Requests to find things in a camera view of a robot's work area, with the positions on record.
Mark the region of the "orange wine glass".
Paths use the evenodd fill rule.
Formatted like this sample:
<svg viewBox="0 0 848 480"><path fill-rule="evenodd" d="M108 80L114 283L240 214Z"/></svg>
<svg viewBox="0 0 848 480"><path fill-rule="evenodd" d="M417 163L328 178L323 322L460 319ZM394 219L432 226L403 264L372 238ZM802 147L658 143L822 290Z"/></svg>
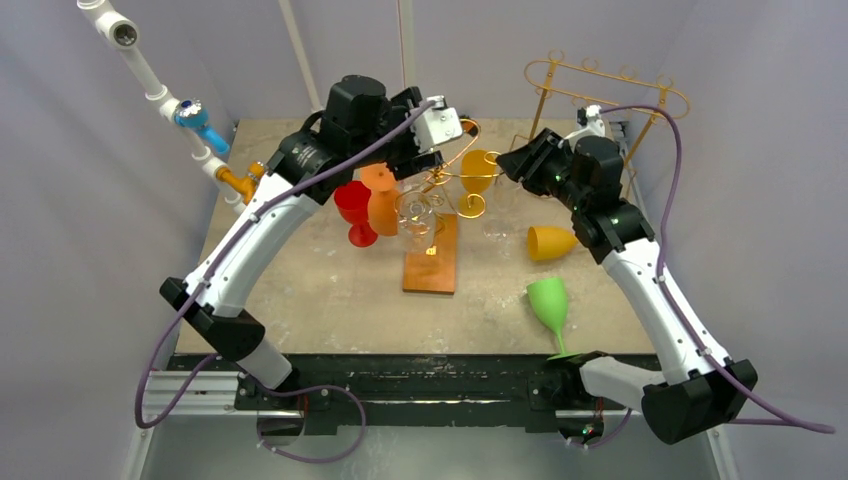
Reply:
<svg viewBox="0 0 848 480"><path fill-rule="evenodd" d="M360 180L370 190L367 213L371 228L380 236L393 237L398 233L395 201L400 195L397 181L385 163L360 169Z"/></svg>

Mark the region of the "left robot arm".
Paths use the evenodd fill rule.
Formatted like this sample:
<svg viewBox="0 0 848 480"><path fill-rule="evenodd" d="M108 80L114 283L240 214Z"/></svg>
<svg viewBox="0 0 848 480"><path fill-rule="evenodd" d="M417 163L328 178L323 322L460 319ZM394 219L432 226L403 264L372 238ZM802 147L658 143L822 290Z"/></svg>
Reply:
<svg viewBox="0 0 848 480"><path fill-rule="evenodd" d="M247 201L212 253L185 278L160 287L165 301L224 359L259 385L272 408L297 399L291 363L246 309L259 277L286 241L356 169L383 163L404 179L438 166L436 148L463 134L460 116L442 95L408 87L393 97L368 76L347 75L323 110L285 137Z"/></svg>

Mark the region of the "red wine glass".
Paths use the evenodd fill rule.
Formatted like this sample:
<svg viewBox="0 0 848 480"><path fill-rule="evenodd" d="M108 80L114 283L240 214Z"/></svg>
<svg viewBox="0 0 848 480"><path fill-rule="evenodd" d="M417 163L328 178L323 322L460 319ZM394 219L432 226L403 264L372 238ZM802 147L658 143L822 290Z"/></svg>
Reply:
<svg viewBox="0 0 848 480"><path fill-rule="evenodd" d="M368 203L371 191L359 180L353 180L337 188L333 200L340 216L350 224L349 242L358 248L367 248L377 240L377 233L371 228L368 216Z"/></svg>

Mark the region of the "clear ribbed wine glass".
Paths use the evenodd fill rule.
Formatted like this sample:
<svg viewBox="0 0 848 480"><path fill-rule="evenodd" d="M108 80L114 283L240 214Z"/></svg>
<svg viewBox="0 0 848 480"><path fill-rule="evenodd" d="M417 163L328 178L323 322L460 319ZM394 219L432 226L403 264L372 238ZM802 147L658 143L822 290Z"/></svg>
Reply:
<svg viewBox="0 0 848 480"><path fill-rule="evenodd" d="M397 201L398 236L407 254L425 254L437 232L435 203L419 191L403 193Z"/></svg>

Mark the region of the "clear flute glass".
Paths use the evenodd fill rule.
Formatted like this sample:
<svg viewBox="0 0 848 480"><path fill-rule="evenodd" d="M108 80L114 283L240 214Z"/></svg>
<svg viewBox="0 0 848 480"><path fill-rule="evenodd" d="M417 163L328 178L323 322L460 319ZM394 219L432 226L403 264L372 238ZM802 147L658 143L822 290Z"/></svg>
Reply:
<svg viewBox="0 0 848 480"><path fill-rule="evenodd" d="M506 240L513 231L513 209L518 201L520 185L506 176L495 179L487 203L484 235L492 241Z"/></svg>

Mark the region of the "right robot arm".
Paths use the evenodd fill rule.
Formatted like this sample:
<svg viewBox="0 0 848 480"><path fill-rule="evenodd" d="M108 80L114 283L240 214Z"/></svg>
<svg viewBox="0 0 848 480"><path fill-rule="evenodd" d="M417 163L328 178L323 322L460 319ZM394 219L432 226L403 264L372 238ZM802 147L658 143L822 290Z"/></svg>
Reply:
<svg viewBox="0 0 848 480"><path fill-rule="evenodd" d="M584 407L601 397L638 411L666 444L736 420L758 374L750 361L733 360L684 301L667 297L676 283L648 221L621 195L617 144L545 129L496 163L526 191L569 210L578 241L623 292L659 361L654 372L602 352L573 355L563 362L564 399Z"/></svg>

